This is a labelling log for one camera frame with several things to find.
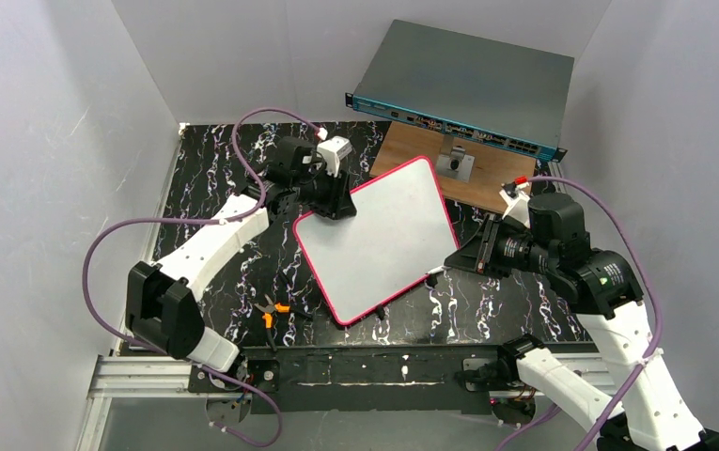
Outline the pink framed whiteboard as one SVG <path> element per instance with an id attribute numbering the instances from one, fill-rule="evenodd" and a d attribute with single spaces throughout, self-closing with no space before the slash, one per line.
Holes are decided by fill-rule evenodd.
<path id="1" fill-rule="evenodd" d="M 335 322 L 349 326 L 443 265 L 459 247 L 436 171 L 416 157 L 356 187 L 355 216 L 300 216 L 292 231 Z"/>

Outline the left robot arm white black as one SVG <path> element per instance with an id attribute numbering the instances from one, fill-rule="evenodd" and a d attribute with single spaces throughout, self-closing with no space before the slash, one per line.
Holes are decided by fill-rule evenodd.
<path id="1" fill-rule="evenodd" d="M 343 160 L 349 139 L 318 144 L 283 138 L 278 151 L 189 240 L 157 262 L 140 261 L 127 281 L 125 326 L 142 342 L 175 359 L 228 371 L 239 347 L 206 326 L 198 303 L 214 276 L 273 220 L 303 205 L 320 217 L 355 216 Z"/>

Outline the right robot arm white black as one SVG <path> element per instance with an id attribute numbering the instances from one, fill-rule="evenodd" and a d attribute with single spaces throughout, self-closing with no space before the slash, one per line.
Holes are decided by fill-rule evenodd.
<path id="1" fill-rule="evenodd" d="M 658 331 L 629 262 L 591 245 L 584 210 L 567 194 L 537 195 L 527 213 L 526 222 L 490 215 L 445 265 L 494 278 L 543 276 L 590 334 L 617 391 L 608 396 L 583 380 L 531 334 L 503 344 L 496 363 L 465 378 L 542 392 L 599 450 L 719 450 L 719 432 L 691 413 L 655 346 Z"/>

